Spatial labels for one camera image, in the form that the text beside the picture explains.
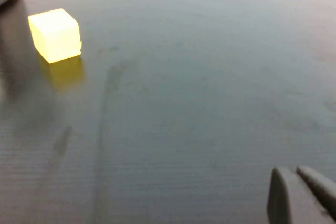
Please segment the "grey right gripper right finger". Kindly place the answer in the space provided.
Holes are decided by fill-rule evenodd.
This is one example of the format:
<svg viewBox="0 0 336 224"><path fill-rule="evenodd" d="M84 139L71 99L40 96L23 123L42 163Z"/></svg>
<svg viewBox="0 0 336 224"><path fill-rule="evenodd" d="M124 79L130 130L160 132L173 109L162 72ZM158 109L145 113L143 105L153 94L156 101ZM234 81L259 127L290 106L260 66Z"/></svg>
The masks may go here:
<svg viewBox="0 0 336 224"><path fill-rule="evenodd" d="M297 174L330 216L335 218L335 182L308 166L297 167Z"/></svg>

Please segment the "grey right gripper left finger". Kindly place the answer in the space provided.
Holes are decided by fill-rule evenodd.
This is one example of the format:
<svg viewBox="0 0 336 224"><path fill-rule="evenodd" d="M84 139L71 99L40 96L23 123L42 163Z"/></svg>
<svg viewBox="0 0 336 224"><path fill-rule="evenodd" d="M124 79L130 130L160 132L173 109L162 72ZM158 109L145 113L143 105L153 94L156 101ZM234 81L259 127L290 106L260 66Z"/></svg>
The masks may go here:
<svg viewBox="0 0 336 224"><path fill-rule="evenodd" d="M267 215L269 223L333 223L297 169L287 167L272 170Z"/></svg>

